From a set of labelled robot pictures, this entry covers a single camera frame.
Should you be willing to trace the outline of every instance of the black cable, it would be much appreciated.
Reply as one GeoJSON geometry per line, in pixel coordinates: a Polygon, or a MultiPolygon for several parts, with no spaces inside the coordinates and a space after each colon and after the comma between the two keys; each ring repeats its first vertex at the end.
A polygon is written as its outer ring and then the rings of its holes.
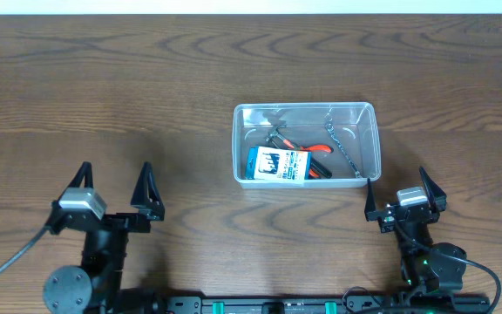
{"type": "Polygon", "coordinates": [[[425,246],[423,245],[422,243],[419,243],[418,241],[416,241],[415,239],[412,239],[410,236],[408,236],[404,230],[402,229],[402,227],[400,227],[400,224],[397,222],[394,224],[395,225],[395,229],[398,231],[398,233],[400,233],[400,235],[408,242],[414,244],[415,246],[417,246],[418,248],[424,250],[424,251],[427,251],[427,252],[431,252],[433,254],[437,254],[439,256],[443,256],[443,257],[446,257],[446,258],[449,258],[453,261],[457,261],[457,262],[461,262],[461,263],[465,263],[466,265],[470,265],[470,266],[473,266],[475,268],[478,268],[478,269],[481,269],[483,271],[485,271],[486,273],[488,273],[492,278],[493,280],[495,281],[495,285],[497,286],[497,289],[495,291],[495,297],[493,298],[493,302],[492,304],[489,306],[489,309],[487,309],[487,311],[483,312],[485,314],[488,314],[488,313],[491,313],[493,312],[493,309],[495,309],[495,307],[497,306],[497,304],[499,303],[499,299],[501,298],[501,281],[499,279],[499,277],[497,276],[497,274],[495,274],[493,272],[493,270],[490,270],[488,269],[487,267],[485,267],[484,265],[480,264],[480,263],[476,263],[476,262],[473,262],[471,260],[467,260],[467,259],[464,259],[464,258],[460,258],[460,257],[455,257],[455,256],[450,256],[450,255],[446,255],[445,253],[442,253],[436,249],[432,249],[428,246],[425,246]]]}
{"type": "Polygon", "coordinates": [[[40,231],[38,231],[38,233],[36,235],[34,235],[34,237],[32,238],[32,240],[30,240],[28,243],[26,243],[26,245],[23,246],[23,248],[21,250],[19,250],[12,258],[9,259],[9,261],[5,262],[3,265],[1,265],[0,267],[0,275],[2,272],[4,272],[5,270],[7,270],[9,268],[9,266],[11,266],[14,262],[17,261],[17,259],[21,258],[22,255],[24,255],[24,253],[26,253],[26,251],[28,251],[31,247],[34,246],[34,244],[36,244],[36,242],[38,240],[40,240],[40,238],[44,235],[44,233],[47,231],[47,227],[42,227],[40,229],[40,231]]]}
{"type": "Polygon", "coordinates": [[[373,301],[377,305],[379,305],[379,308],[383,307],[383,305],[379,301],[377,301],[377,299],[375,299],[375,297],[373,297],[373,295],[371,294],[371,292],[369,290],[365,289],[364,287],[354,286],[354,287],[351,287],[348,290],[346,290],[346,292],[344,292],[344,295],[342,296],[342,303],[343,303],[343,305],[344,305],[344,307],[346,308],[347,311],[349,311],[350,313],[355,313],[351,308],[348,307],[348,299],[347,299],[347,297],[348,297],[348,294],[351,291],[358,290],[358,289],[367,292],[367,294],[373,299],[373,301]]]}

